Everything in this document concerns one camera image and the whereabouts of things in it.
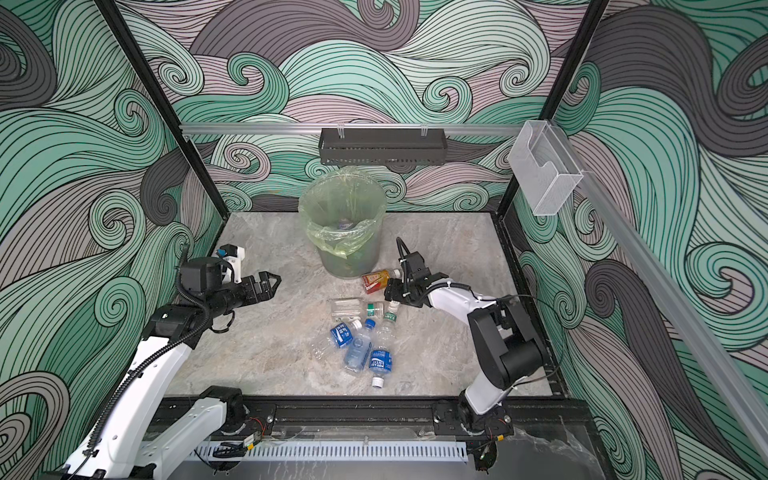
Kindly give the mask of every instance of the white robotic arm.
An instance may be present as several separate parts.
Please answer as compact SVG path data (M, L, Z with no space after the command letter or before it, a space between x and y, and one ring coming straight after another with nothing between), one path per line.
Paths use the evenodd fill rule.
M482 296L475 298L468 290L451 288L453 281L448 278L440 283L447 283L449 286L437 289L429 294L429 302L438 310L444 310L462 322L469 325L468 316L477 309L484 309L494 306L495 300L480 300ZM501 326L498 327L499 335L502 337ZM478 415L483 415L494 405L502 401L512 390L514 384L506 389L500 389L488 380L483 372L480 372L475 381L465 390L465 397L469 406Z
M530 376L548 360L541 336L515 295L501 298L477 295L469 285L454 282L444 273L431 273L419 252L411 253L397 239L402 280L390 279L387 300L421 308L444 310L469 325L482 371L464 391L466 424L502 401L515 383Z
M259 272L258 280L252 275L241 277L244 250L232 245L225 247L231 248L220 258L202 257L187 262L186 254L182 255L177 274L181 302L155 310L142 332L128 372L93 429L69 456L61 472L44 474L42 478L116 479L151 475L154 480L165 480L212 432L222 425L236 428L243 421L240 389L212 386L185 416L141 447L170 381L204 331L212 329L213 319L230 313L234 319L236 308L272 299L280 285L280 277L269 272ZM221 257L226 257L226 264ZM227 271L225 282L223 267ZM146 471L137 475L136 470L142 468Z

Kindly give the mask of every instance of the orange bottle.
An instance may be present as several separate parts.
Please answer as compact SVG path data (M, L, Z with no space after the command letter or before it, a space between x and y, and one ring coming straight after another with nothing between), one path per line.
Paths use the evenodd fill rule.
M402 272L399 268L390 270L379 270L378 272L366 273L362 276L362 288L366 293L378 292L386 287L390 278L402 278Z

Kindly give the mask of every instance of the wave pattern wallpaper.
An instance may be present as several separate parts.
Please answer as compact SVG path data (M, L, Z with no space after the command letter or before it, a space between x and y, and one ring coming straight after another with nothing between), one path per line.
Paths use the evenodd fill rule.
M607 13L556 120L768 399L766 68L766 2L653 0ZM589 199L546 218L514 205L521 265L618 477L768 478Z
M642 0L623 0L623 7ZM537 118L588 0L118 0L182 122L511 123ZM231 210L296 210L331 168L317 136L196 139ZM390 210L495 210L513 139L450 165L366 167Z
M58 467L221 224L92 0L0 0L0 477Z

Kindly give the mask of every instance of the black metal frame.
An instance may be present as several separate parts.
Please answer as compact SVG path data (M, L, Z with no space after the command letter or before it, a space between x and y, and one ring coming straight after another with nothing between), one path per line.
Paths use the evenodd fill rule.
M227 205L224 203L224 199L221 197L219 190L216 188L216 184L208 174L208 170L205 168L205 163L200 155L197 153L197 149L193 143L184 138L181 133L179 125L181 121L176 115L176 111L168 101L160 83L152 73L152 69L144 58L144 54L141 53L139 44L131 34L131 30L128 29L128 25L125 23L123 15L120 14L117 4L114 0L94 0L104 20L107 22L110 30L115 39L120 44L125 56L136 71L136 75L144 87L147 89L147 93L150 99L153 101L157 111L160 112L160 116L165 121L171 134L174 136L174 140L179 145L181 152L189 162L192 170L194 170L197 178L203 184L203 188L208 193L211 201L214 202L216 210L218 210L221 217L226 222L230 217L230 211Z
M551 374L551 376L549 376L549 386L552 390L552 395L554 397L568 396L568 385L565 383L565 378L558 366L555 352L548 342L549 337L547 336L541 317L538 314L536 302L530 297L531 290L528 288L528 281L525 279L525 275L523 275L523 270L518 262L518 257L512 249L512 243L509 240L507 227L505 227L502 218L497 214L491 214L491 220L493 221L493 227L496 229L498 241L502 245L502 252L504 252L504 257L507 260L509 273L512 275L512 281L515 282L515 289L521 294L520 301L528 312L528 315L531 317L531 321L534 328L536 328L538 335L547 340L549 362L545 363L544 370L548 375Z
M163 432L187 413L198 397L165 397L158 407L148 435ZM238 433L215 432L211 439L233 441L245 439L261 430L264 435L281 432L302 432L319 427L359 428L372 431L376 427L410 430L413 438L453 437L467 442L468 447L487 442L497 435L514 435L512 427L523 427L530 435L548 441L567 442L564 427L582 425L589 443L607 480L614 480L614 471L600 434L586 402L576 399L550 397L509 397L495 407L488 417L488 434L469 435L456 419L459 398L454 396L249 396L242 399L247 408L245 427Z
M544 106L541 107L541 113L538 115L539 120L554 120L554 114L558 111L560 102L565 96L565 92L571 85L571 80L576 75L576 71L581 65L581 59L584 58L584 54L587 53L589 42L594 35L594 31L598 29L598 23L600 23L606 7L610 0L591 0L587 11L584 13L584 17L581 20L581 24L578 26L576 35L571 40L571 47L568 49L568 53L565 54L565 60L563 60L563 66L558 72L558 76L554 80L552 90L547 95L547 101ZM502 217L509 210L512 205L512 199L520 187L516 179L512 178L507 186L507 190L504 192L502 201L498 204L496 213Z

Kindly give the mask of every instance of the marble floor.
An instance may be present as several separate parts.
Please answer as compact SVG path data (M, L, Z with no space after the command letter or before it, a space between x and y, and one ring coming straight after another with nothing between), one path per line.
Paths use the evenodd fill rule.
M477 293L515 292L488 214L387 214L378 266L397 266L395 237L419 251L432 272L444 272ZM342 355L317 361L309 342L332 325L327 300L365 296L359 280L328 274L293 213L234 214L219 240L246 249L243 275L268 270L283 282L275 297L237 310L228 333L207 332L174 377L168 395L196 395L211 385L237 386L250 395L459 394L480 372L469 327L440 310L401 307L392 375L371 387L366 370L342 370ZM219 318L218 323L225 323ZM532 377L543 375L539 369ZM512 395L549 396L547 380L519 386Z

